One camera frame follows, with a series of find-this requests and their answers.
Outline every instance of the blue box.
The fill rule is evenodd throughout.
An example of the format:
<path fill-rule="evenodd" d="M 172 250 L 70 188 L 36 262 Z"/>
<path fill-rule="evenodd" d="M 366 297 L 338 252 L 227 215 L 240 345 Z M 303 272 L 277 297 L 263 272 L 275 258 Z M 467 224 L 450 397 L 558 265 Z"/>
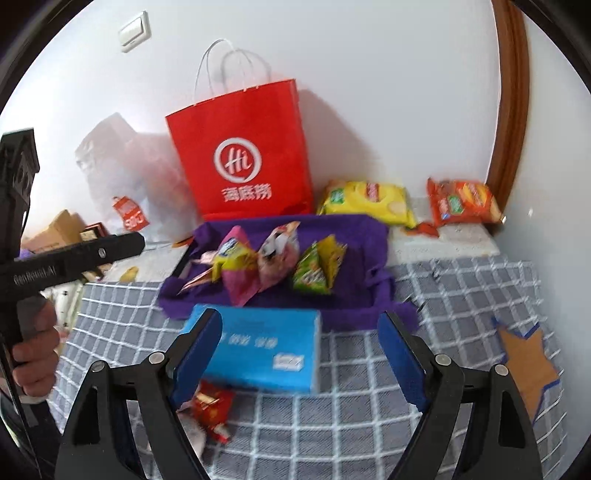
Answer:
<path fill-rule="evenodd" d="M 181 333 L 206 308 L 222 315 L 222 338 L 203 378 L 263 390 L 316 393 L 320 362 L 320 312 L 195 305 Z"/>

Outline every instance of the human hand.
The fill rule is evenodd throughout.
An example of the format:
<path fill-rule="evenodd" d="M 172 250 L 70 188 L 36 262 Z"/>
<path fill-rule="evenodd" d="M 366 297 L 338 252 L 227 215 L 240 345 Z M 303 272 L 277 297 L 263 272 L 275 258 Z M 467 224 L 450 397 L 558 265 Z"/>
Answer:
<path fill-rule="evenodd" d="M 47 301 L 33 321 L 38 333 L 12 349 L 15 361 L 26 362 L 16 367 L 12 376 L 26 395 L 44 397 L 56 382 L 59 360 L 54 350 L 60 344 L 60 335 L 54 328 L 57 317 L 52 303 Z"/>

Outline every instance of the bed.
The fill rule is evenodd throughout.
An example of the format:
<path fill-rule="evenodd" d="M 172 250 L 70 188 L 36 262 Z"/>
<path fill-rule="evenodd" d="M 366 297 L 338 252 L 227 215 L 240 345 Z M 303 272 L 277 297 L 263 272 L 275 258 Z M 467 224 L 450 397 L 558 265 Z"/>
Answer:
<path fill-rule="evenodd" d="M 415 211 L 422 216 L 420 207 Z M 462 366 L 489 369 L 502 358 L 493 315 L 521 333 L 539 321 L 545 353 L 562 374 L 560 349 L 543 315 L 534 266 L 510 262 L 481 226 L 473 227 L 445 227 L 439 240 L 403 238 L 403 232 L 391 232 L 388 264 L 397 280 L 396 297 L 425 302 L 418 335 L 434 352 L 446 353 Z M 154 350 L 166 349 L 183 327 L 183 322 L 166 318 L 157 306 L 164 279 L 158 275 L 168 272 L 154 272 L 155 258 L 181 254 L 160 247 L 127 260 L 139 265 L 141 275 L 143 261 L 149 259 L 152 266 L 144 271 L 151 268 L 153 277 L 139 278 L 145 281 L 86 285 L 49 401 L 60 429 L 93 361 L 106 360 L 112 366 L 137 363 Z M 170 270 L 174 264 L 169 263 Z M 118 270 L 113 271 L 129 266 L 116 265 Z M 548 479 L 554 478 L 564 453 L 563 393 L 561 384 L 545 392 L 534 423 Z M 130 403 L 129 410 L 145 473 L 159 478 L 137 404 Z M 451 478 L 469 412 L 468 405 L 462 406 L 440 480 Z M 208 442 L 203 462 L 212 479 L 220 480 L 382 479 L 400 458 L 419 418 L 420 413 L 402 396 L 375 331 L 326 333 L 320 392 L 284 395 L 237 390 L 229 421 L 233 439 L 227 446 Z"/>

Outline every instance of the light switch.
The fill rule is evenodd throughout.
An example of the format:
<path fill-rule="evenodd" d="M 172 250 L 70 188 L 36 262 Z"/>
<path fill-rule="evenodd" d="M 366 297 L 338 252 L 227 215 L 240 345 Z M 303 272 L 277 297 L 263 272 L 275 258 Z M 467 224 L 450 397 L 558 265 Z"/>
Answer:
<path fill-rule="evenodd" d="M 150 24 L 148 22 L 148 12 L 141 12 L 139 16 L 119 30 L 121 51 L 128 52 L 149 37 Z"/>

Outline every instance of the wooden door frame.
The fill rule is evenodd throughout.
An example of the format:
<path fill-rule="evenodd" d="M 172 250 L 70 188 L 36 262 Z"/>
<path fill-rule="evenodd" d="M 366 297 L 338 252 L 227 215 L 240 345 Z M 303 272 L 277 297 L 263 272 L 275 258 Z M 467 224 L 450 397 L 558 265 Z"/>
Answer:
<path fill-rule="evenodd" d="M 501 101 L 486 184 L 504 210 L 517 175 L 530 106 L 530 54 L 523 13 L 509 0 L 491 0 L 499 41 Z"/>

